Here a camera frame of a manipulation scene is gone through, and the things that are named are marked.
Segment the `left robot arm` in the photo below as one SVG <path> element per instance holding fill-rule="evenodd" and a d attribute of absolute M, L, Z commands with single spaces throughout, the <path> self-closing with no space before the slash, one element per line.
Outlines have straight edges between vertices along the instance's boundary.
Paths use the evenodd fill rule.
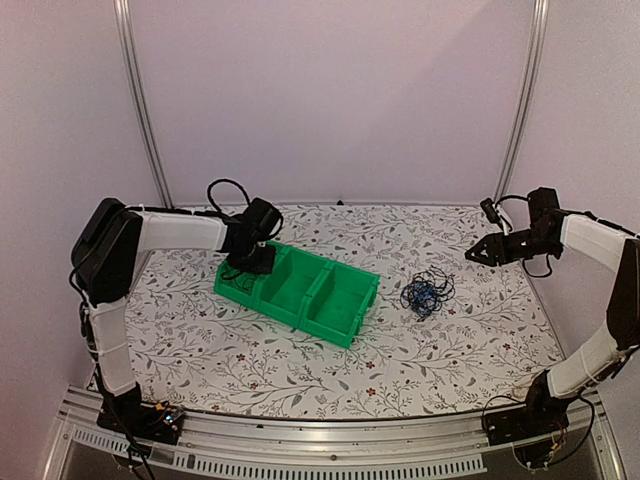
<path fill-rule="evenodd" d="M 81 298 L 81 332 L 95 363 L 96 385 L 113 401 L 109 415 L 126 433 L 141 433 L 149 423 L 146 408 L 136 402 L 141 393 L 125 326 L 140 257 L 156 250 L 207 250 L 225 254 L 240 274 L 270 273 L 275 263 L 270 242 L 283 215 L 261 198 L 245 203 L 242 212 L 229 215 L 219 205 L 198 211 L 127 206 L 105 198 L 76 241 L 69 283 Z"/>

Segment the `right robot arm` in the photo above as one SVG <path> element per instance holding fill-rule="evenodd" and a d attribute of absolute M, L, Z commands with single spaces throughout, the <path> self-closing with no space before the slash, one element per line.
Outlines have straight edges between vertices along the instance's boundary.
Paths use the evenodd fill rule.
<path fill-rule="evenodd" d="M 593 333 L 576 340 L 566 359 L 536 376 L 517 415 L 517 427 L 537 436 L 563 414 L 581 392 L 612 378 L 639 350 L 639 236 L 586 210 L 561 207 L 555 189 L 539 187 L 519 196 L 528 211 L 528 224 L 515 229 L 501 206 L 509 196 L 487 198 L 480 207 L 497 232 L 482 237 L 465 253 L 467 260 L 486 267 L 525 263 L 538 256 L 560 259 L 564 252 L 589 260 L 592 273 L 604 281 L 582 281 L 585 306 Z"/>

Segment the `green three-compartment bin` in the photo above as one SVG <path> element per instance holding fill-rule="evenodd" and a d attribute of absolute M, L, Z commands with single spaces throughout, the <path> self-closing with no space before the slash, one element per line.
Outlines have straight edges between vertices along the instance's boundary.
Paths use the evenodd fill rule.
<path fill-rule="evenodd" d="M 380 276 L 278 242 L 268 275 L 240 273 L 226 261 L 214 292 L 289 327 L 348 349 L 372 307 Z"/>

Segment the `floral table mat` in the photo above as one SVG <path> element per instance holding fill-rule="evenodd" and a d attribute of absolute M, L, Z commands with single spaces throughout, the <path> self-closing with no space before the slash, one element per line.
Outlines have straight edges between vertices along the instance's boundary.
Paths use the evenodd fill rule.
<path fill-rule="evenodd" d="M 214 292 L 221 256 L 155 251 L 126 310 L 146 400 L 308 419 L 455 413 L 521 398 L 562 358 L 518 265 L 465 250 L 490 231 L 468 206 L 286 206 L 284 244 L 380 276 L 348 349 Z"/>

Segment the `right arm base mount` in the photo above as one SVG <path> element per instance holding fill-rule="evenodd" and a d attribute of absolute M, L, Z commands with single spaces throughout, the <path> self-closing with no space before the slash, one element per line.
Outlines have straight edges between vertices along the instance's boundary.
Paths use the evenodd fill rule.
<path fill-rule="evenodd" d="M 493 400 L 511 400 L 506 395 L 490 398 L 481 413 L 481 426 L 490 446 L 511 444 L 516 461 L 528 471 L 547 469 L 564 446 L 569 420 L 565 400 L 549 406 L 528 406 L 487 412 Z"/>

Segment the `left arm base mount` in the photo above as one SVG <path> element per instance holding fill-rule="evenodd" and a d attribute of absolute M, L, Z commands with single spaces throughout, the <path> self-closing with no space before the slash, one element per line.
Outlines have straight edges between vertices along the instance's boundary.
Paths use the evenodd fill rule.
<path fill-rule="evenodd" d="M 136 439 L 176 445 L 180 438 L 185 410 L 182 407 L 144 404 L 137 400 L 104 400 L 97 425 Z"/>

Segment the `front aluminium rail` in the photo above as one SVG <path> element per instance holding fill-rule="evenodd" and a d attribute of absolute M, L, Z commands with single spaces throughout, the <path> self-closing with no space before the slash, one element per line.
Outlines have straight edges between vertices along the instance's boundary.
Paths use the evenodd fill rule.
<path fill-rule="evenodd" d="M 498 443 L 486 411 L 372 421 L 294 421 L 190 412 L 147 457 L 97 424 L 98 394 L 71 387 L 54 421 L 47 479 L 627 479 L 596 392 L 565 429 Z"/>

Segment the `right aluminium frame post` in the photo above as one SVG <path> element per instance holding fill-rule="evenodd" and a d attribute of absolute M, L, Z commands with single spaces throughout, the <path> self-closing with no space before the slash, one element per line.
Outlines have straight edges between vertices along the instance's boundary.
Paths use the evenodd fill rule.
<path fill-rule="evenodd" d="M 495 199 L 503 197 L 509 191 L 521 144 L 524 139 L 544 51 L 549 4 L 550 2 L 548 0 L 535 0 L 533 2 L 531 32 L 527 47 L 524 74 L 498 183 L 493 195 Z"/>

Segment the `aluminium frame post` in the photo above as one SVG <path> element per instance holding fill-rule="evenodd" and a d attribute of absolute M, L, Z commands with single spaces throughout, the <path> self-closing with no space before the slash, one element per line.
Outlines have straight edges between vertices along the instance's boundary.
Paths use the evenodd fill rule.
<path fill-rule="evenodd" d="M 524 139 L 544 51 L 549 4 L 550 2 L 548 0 L 535 0 L 533 2 L 531 32 L 527 47 L 524 74 L 498 183 L 493 195 L 495 199 L 503 197 L 509 191 L 521 144 Z"/>
<path fill-rule="evenodd" d="M 113 6 L 125 74 L 152 179 L 161 204 L 164 207 L 174 207 L 144 91 L 131 16 L 131 5 L 127 0 L 114 0 Z"/>

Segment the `left aluminium frame post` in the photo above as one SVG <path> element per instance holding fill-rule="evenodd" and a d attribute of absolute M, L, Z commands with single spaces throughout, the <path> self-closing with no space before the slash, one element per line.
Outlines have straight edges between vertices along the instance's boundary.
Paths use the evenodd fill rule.
<path fill-rule="evenodd" d="M 125 74 L 152 179 L 161 204 L 164 207 L 174 207 L 144 91 L 131 16 L 131 5 L 127 0 L 114 0 L 113 6 Z"/>

